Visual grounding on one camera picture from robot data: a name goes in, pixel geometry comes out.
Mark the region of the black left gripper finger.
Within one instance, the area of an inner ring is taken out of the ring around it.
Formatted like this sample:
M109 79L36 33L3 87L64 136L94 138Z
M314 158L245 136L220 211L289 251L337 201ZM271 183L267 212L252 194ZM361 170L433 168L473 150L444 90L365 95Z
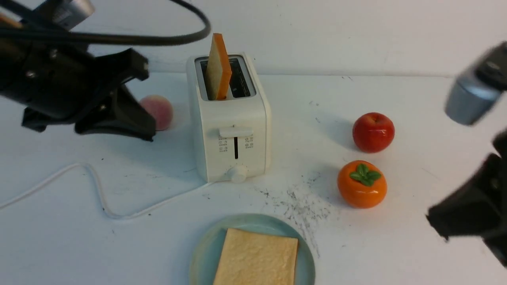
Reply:
M119 97L137 103L126 83L133 79L144 81L150 76L149 61L133 48L115 54L96 57L93 66L93 102L121 93Z
M130 90L122 85L77 121L74 131L78 135L121 135L153 141L156 120L140 105Z

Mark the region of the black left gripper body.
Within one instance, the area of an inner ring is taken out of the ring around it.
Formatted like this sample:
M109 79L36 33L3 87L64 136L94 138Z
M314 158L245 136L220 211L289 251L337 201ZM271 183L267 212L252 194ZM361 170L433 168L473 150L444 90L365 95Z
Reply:
M80 133L102 80L103 62L78 47L1 39L1 94L25 105L27 129L74 125Z

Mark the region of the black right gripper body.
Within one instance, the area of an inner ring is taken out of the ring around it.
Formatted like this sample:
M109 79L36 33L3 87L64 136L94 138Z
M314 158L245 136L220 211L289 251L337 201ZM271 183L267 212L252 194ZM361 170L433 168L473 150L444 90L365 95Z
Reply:
M474 175L440 203L426 218L443 238L478 236L497 260L507 264L507 134L492 141L490 153Z

